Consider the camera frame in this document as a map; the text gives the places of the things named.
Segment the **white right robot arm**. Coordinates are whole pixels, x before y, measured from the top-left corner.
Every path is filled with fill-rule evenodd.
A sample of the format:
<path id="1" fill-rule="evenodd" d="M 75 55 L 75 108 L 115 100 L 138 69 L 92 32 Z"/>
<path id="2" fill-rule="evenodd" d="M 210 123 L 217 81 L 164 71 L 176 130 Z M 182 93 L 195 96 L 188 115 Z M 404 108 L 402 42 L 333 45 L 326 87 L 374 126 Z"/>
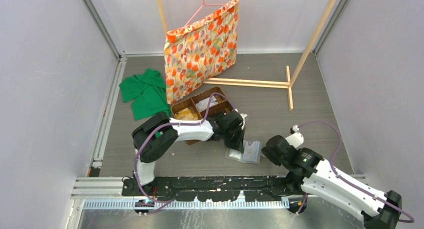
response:
<path id="1" fill-rule="evenodd" d="M 400 222 L 402 197 L 395 191 L 369 187 L 350 175 L 332 168 L 319 153 L 303 147 L 303 136 L 273 136 L 262 154 L 273 164 L 285 167 L 285 187 L 291 194 L 307 193 L 332 203 L 363 222 L 366 229 L 394 229 Z"/>

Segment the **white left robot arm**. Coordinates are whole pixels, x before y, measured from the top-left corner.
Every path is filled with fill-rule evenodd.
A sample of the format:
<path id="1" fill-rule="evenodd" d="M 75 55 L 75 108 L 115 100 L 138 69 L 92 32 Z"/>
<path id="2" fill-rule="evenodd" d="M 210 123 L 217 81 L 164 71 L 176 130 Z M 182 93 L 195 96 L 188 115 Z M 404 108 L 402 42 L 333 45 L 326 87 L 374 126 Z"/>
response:
<path id="1" fill-rule="evenodd" d="M 247 117 L 237 109 L 200 120 L 178 120 L 165 112 L 155 114 L 131 133 L 136 152 L 135 191 L 141 196 L 153 191 L 156 161 L 175 142 L 223 140 L 227 148 L 243 151 Z"/>

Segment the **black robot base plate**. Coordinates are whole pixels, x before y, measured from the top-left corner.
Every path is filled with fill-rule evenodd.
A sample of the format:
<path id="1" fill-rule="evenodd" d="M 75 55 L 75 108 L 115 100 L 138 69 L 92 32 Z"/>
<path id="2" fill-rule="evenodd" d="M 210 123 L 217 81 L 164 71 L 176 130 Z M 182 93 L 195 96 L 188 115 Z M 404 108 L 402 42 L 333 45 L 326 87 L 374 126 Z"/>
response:
<path id="1" fill-rule="evenodd" d="M 121 179 L 122 196 L 148 195 L 161 202 L 234 202 L 244 198 L 246 202 L 273 202 L 283 197 L 302 202 L 304 192 L 290 187 L 285 176 L 157 176 L 152 182 L 139 188 L 133 177 Z"/>

